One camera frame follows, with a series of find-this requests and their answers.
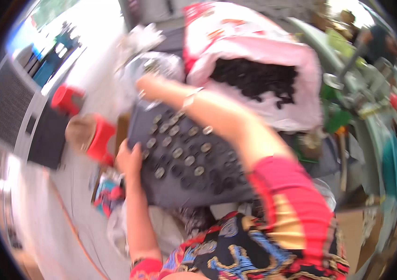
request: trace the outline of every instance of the red sleeve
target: red sleeve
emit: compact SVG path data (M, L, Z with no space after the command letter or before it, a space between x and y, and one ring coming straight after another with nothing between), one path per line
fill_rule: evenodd
M268 235L284 249L302 250L303 260L321 266L336 225L304 168L270 156L256 164L249 180L266 212Z
M162 269L162 262L157 259L145 259L133 267L130 280L157 279Z

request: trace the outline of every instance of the orange cable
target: orange cable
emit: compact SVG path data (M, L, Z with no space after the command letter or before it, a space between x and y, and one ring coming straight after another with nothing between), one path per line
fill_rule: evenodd
M97 265L94 263L94 261L91 259L90 255L86 251L82 241L79 238L79 233L76 230L76 227L74 227L74 224L72 223L71 217L69 216L68 211L66 210L66 207L63 204L63 199L61 198L61 195L60 195L59 191L57 190L55 184L53 182L50 182L49 184L51 185L52 189L54 190L54 192L56 194L56 197L57 197L57 200L58 200L58 202L61 205L61 209L63 210L63 214L65 215L66 219L68 220L68 225L71 228L72 233L76 237L76 240L79 243L79 246L82 249L83 253L85 254L86 258L90 261L91 265L93 265L94 269L97 271L97 273L99 273L99 275L103 279L109 280L108 277L106 277L106 275L97 267Z

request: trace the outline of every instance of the woman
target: woman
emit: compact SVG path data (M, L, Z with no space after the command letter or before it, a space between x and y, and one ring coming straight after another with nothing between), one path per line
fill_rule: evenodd
M286 143L255 114L194 87L143 76L147 100L183 110L228 141L238 153L266 221L229 213L174 250L166 263L158 248L140 184L141 145L121 145L125 174L130 279L345 279L349 266L334 214Z

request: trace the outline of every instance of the red and white bag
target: red and white bag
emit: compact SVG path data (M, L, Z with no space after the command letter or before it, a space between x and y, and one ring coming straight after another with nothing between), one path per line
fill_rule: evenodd
M317 54L271 20L249 8L228 2L197 3L184 8L184 64L187 82L230 96L261 115L281 131L305 131L322 125L319 91L321 70ZM243 96L237 87L209 78L218 58L245 58L263 64L295 66L295 104L276 107L271 92L263 102Z

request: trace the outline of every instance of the metal grille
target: metal grille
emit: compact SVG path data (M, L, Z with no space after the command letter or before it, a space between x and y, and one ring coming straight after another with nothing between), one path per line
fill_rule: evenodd
M0 65L0 140L12 150L34 93L35 89L6 57Z

